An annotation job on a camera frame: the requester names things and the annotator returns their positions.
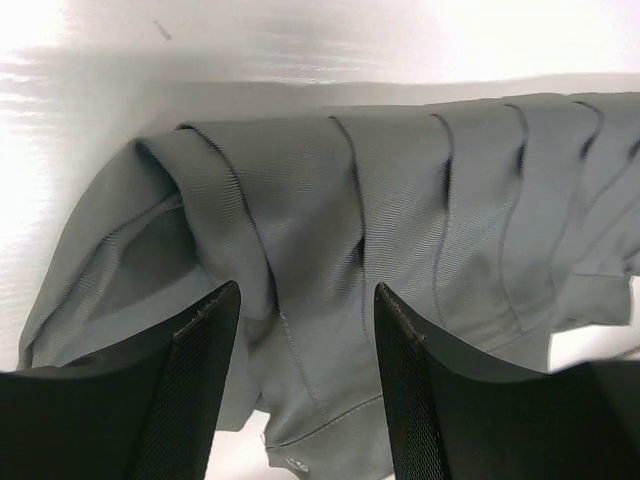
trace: gray fabric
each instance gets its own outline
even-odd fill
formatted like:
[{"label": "gray fabric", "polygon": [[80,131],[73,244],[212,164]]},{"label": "gray fabric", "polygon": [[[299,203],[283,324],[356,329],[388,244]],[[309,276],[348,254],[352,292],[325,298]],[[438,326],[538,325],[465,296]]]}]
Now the gray fabric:
[{"label": "gray fabric", "polygon": [[391,473],[373,292],[505,360],[629,321],[640,94],[534,95],[337,118],[201,122],[140,139],[73,212],[20,344],[63,364],[242,292],[219,426],[270,413],[307,480]]}]

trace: gray garment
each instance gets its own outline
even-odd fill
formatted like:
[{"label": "gray garment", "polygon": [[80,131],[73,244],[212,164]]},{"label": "gray garment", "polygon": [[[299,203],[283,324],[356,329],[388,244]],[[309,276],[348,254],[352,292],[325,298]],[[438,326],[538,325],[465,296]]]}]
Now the gray garment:
[{"label": "gray garment", "polygon": [[67,363],[233,279],[241,322],[219,427],[241,428],[259,405],[272,465],[384,478],[375,285],[545,370],[553,330],[630,319],[639,139],[640,94],[203,122],[140,139],[69,219],[20,366]]}]

